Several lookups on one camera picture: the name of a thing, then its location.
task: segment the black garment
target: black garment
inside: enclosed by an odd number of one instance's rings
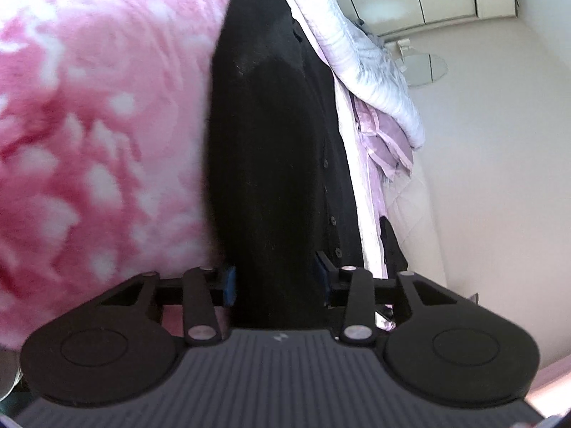
[[[237,267],[235,326],[327,324],[316,250],[363,266],[333,76],[285,0],[232,0],[212,60],[215,226]]]
[[[395,279],[396,274],[408,269],[408,262],[400,250],[399,241],[395,231],[386,217],[379,219],[381,222],[381,241],[385,251],[386,272],[390,279]]]

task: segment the white comforter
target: white comforter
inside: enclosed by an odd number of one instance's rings
[[[406,82],[361,30],[342,14],[336,0],[295,0],[335,75],[356,97],[392,116],[410,146],[424,144],[424,129]]]

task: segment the metal screw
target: metal screw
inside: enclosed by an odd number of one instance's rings
[[[209,325],[195,325],[188,331],[188,336],[197,341],[212,340],[216,334],[216,330]]]
[[[351,325],[343,330],[343,334],[350,340],[366,340],[373,335],[373,330],[365,325]]]

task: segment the white quilt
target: white quilt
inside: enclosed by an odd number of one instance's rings
[[[404,78],[389,54],[341,12],[336,0],[295,0],[335,75],[372,107],[392,116],[410,146],[424,144],[424,129]]]
[[[409,269],[446,286],[440,241],[432,218],[432,205],[423,167],[415,153],[412,175],[397,172],[394,181],[383,180],[387,219],[395,230]]]

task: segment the pink surface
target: pink surface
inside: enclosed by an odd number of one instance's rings
[[[0,346],[211,265],[202,146],[229,0],[0,0]]]

